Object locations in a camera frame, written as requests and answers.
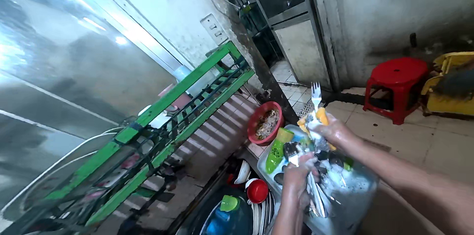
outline white plastic fork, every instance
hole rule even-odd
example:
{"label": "white plastic fork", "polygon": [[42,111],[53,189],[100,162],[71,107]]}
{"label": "white plastic fork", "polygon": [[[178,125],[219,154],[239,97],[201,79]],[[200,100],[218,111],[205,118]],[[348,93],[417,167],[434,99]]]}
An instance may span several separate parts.
{"label": "white plastic fork", "polygon": [[314,105],[314,111],[317,111],[317,107],[321,103],[321,86],[319,82],[311,83],[311,101]]}

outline red bowl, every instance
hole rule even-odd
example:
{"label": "red bowl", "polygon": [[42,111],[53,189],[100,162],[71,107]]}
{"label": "red bowl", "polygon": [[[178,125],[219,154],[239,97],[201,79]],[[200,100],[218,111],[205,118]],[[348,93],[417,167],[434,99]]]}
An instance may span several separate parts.
{"label": "red bowl", "polygon": [[259,204],[265,201],[267,195],[268,186],[265,181],[261,179],[252,181],[247,188],[247,197],[254,204]]}
{"label": "red bowl", "polygon": [[[266,137],[265,139],[259,140],[256,135],[258,122],[260,121],[260,118],[265,115],[266,112],[273,109],[278,111],[278,116],[280,117],[280,119],[276,123],[275,129],[273,129],[272,133],[270,133],[270,135]],[[285,121],[283,119],[283,113],[281,112],[280,105],[277,104],[276,102],[266,102],[263,105],[260,105],[260,107],[258,107],[255,110],[255,112],[252,114],[252,116],[250,117],[248,121],[248,124],[247,124],[248,139],[252,141],[252,143],[255,143],[258,146],[267,146],[276,138],[278,129],[281,128],[284,123]]]}

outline green metal rack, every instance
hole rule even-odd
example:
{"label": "green metal rack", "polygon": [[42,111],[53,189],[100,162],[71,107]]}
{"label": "green metal rack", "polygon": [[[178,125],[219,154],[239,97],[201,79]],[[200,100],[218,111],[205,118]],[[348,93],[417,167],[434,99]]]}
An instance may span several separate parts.
{"label": "green metal rack", "polygon": [[[230,55],[231,67],[221,60]],[[161,128],[149,123],[211,68],[220,74]],[[187,140],[231,95],[254,74],[232,42],[220,46],[209,58],[170,92],[151,105],[136,121],[122,129],[113,140],[95,153],[56,190],[38,201],[26,214],[2,234],[22,234],[45,219],[64,231],[84,232],[87,226],[100,223],[124,200],[140,188],[162,163]],[[142,153],[140,147],[151,141],[153,147]],[[112,186],[101,186],[132,155],[139,155]]]}

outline red plastic stool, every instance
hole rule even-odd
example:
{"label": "red plastic stool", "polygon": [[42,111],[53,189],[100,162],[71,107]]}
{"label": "red plastic stool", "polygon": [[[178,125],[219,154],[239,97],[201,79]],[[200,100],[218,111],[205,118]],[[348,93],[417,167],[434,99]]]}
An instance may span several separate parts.
{"label": "red plastic stool", "polygon": [[[426,62],[409,57],[402,57],[379,64],[365,87],[364,111],[369,109],[391,118],[395,125],[403,124],[405,117],[418,107],[415,103],[408,107],[411,88],[428,74]],[[386,111],[369,103],[372,86],[391,89],[394,92],[394,110]]]}

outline drain grate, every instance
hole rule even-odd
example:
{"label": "drain grate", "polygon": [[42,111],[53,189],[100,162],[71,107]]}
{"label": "drain grate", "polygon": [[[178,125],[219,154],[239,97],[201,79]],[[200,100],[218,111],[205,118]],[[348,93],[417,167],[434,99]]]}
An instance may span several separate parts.
{"label": "drain grate", "polygon": [[302,118],[303,116],[307,115],[310,111],[314,111],[314,104],[311,100],[306,103],[303,109],[295,111],[295,113],[299,118]]}

